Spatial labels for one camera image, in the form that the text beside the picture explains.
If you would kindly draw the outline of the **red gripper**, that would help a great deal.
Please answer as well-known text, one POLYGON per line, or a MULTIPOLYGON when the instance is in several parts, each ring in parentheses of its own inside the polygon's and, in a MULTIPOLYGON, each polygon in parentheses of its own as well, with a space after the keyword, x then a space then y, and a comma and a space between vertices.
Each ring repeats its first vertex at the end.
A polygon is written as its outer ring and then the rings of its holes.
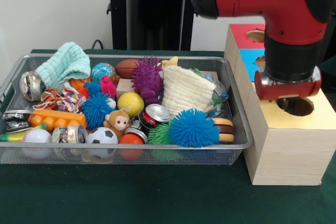
POLYGON ((284 83, 270 79, 264 71, 256 71, 254 84, 260 100, 276 101, 282 110, 286 110, 289 99, 289 109, 296 109, 299 98, 316 95, 321 87, 320 69, 316 66, 313 75, 305 82, 284 83))

